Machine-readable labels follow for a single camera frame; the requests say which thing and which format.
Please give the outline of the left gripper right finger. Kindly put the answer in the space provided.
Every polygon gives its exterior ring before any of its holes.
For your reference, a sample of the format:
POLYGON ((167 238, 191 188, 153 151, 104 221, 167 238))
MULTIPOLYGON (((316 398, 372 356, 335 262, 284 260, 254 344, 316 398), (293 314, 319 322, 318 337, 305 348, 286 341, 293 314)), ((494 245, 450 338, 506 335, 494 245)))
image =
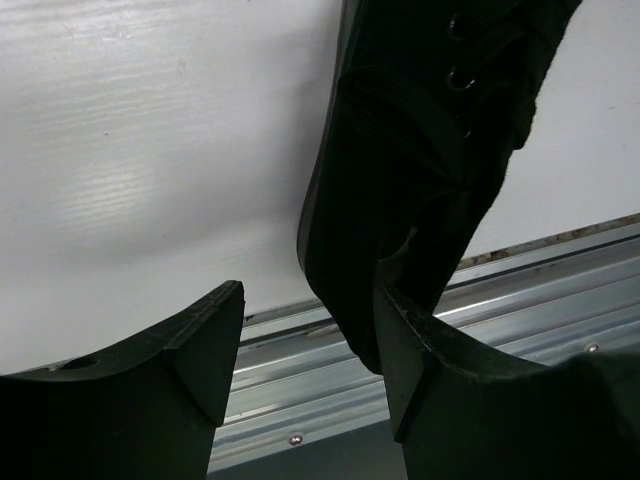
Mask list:
POLYGON ((411 479, 635 479, 639 359, 543 366, 434 317, 382 261, 374 318, 394 439, 411 479))

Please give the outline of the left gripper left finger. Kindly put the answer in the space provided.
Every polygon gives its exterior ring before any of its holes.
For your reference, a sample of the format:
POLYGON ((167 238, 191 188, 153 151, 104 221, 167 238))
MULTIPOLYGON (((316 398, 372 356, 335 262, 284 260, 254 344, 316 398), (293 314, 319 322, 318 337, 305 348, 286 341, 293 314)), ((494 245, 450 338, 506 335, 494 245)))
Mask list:
POLYGON ((181 312, 71 361, 1 380, 5 479, 203 479, 244 320, 227 281, 181 312))

